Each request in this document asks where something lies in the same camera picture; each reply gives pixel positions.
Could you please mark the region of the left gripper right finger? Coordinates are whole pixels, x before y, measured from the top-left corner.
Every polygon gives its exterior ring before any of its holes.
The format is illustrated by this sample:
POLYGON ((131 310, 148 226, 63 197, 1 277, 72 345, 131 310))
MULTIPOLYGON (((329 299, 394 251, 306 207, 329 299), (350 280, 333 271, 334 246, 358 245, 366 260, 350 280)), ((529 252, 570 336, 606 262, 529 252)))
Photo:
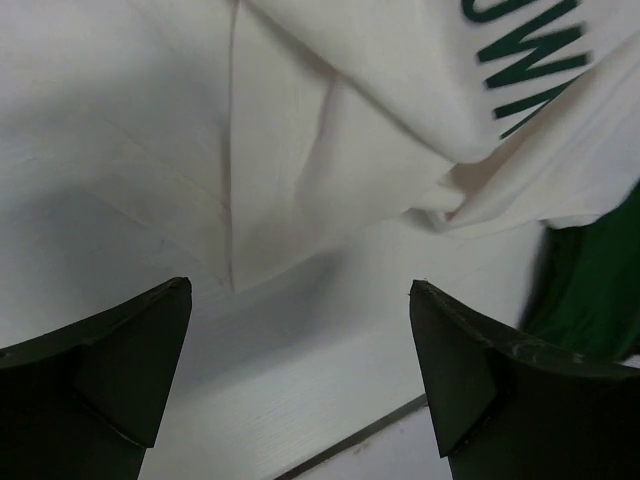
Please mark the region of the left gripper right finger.
POLYGON ((439 454, 456 479, 635 479, 639 372, 484 316, 426 281, 410 321, 439 454))

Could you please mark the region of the white and green raglan t-shirt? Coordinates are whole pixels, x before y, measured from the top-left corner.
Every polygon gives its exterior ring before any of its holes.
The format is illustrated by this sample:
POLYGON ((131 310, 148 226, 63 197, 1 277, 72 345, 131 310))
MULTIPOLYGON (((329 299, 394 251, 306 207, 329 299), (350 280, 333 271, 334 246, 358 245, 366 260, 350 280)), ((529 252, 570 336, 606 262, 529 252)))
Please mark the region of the white and green raglan t-shirt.
POLYGON ((1 189, 79 187, 237 291, 409 210, 591 224, 639 178, 635 1, 5 1, 1 189))

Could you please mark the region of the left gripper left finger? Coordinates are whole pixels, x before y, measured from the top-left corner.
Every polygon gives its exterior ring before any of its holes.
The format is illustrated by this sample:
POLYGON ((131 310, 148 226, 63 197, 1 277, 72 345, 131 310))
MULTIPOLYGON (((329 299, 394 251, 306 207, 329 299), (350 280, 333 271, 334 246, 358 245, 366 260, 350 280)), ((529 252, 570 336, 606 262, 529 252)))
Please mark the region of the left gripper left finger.
POLYGON ((2 478, 137 478, 156 442, 191 311, 191 282, 178 277, 2 348, 2 478))

